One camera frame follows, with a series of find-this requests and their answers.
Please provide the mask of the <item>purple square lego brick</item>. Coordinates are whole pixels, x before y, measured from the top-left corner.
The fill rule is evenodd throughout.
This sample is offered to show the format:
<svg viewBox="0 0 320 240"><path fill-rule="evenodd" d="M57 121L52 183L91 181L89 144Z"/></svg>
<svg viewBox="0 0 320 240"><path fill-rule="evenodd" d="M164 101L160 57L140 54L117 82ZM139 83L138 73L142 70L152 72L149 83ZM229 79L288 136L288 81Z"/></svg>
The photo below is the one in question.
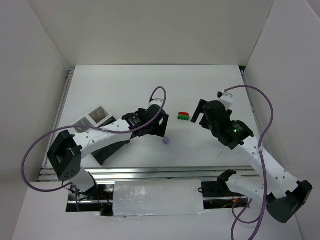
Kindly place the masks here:
<svg viewBox="0 0 320 240"><path fill-rule="evenodd" d="M162 139L162 142L165 144L165 145L168 145L170 143L170 139L168 137L164 137Z"/></svg>

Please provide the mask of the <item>red green arched lego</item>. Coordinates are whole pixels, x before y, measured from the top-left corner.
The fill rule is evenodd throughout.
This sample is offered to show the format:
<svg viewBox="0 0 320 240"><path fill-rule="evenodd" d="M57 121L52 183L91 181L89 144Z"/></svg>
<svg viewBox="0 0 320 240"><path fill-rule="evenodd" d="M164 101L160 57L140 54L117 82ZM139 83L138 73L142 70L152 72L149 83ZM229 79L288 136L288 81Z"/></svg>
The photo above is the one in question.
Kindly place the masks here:
<svg viewBox="0 0 320 240"><path fill-rule="evenodd" d="M190 114L187 112L179 112L177 114L177 119L182 121L189 121L190 120Z"/></svg>

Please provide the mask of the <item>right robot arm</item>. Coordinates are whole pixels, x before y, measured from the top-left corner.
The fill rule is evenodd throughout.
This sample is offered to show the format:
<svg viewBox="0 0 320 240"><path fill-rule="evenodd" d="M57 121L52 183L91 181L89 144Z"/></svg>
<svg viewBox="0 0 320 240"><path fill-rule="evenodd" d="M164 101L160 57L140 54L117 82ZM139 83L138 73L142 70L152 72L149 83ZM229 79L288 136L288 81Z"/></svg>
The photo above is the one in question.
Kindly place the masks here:
<svg viewBox="0 0 320 240"><path fill-rule="evenodd" d="M210 130L220 143L241 156L263 179L259 184L245 179L235 170L226 170L217 178L221 191L239 193L266 204L267 212L285 224L306 203L312 185L298 180L284 169L262 146L253 131L240 120L231 120L231 102L201 99L191 118L195 123L200 114L202 128Z"/></svg>

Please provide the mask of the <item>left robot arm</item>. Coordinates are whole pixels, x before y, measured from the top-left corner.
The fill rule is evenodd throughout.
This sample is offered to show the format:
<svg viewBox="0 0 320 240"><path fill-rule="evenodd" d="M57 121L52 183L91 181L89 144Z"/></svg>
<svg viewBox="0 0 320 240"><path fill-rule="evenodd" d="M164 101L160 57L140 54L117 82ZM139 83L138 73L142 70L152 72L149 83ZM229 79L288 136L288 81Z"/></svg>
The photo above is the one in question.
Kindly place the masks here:
<svg viewBox="0 0 320 240"><path fill-rule="evenodd" d="M77 192L90 200L97 197L100 189L94 177L82 166L82 159L107 148L106 160L131 139L153 135L164 137L169 115L157 104L148 109L123 115L122 118L99 130L86 130L71 134L60 132L47 152L47 157L61 182L69 181Z"/></svg>

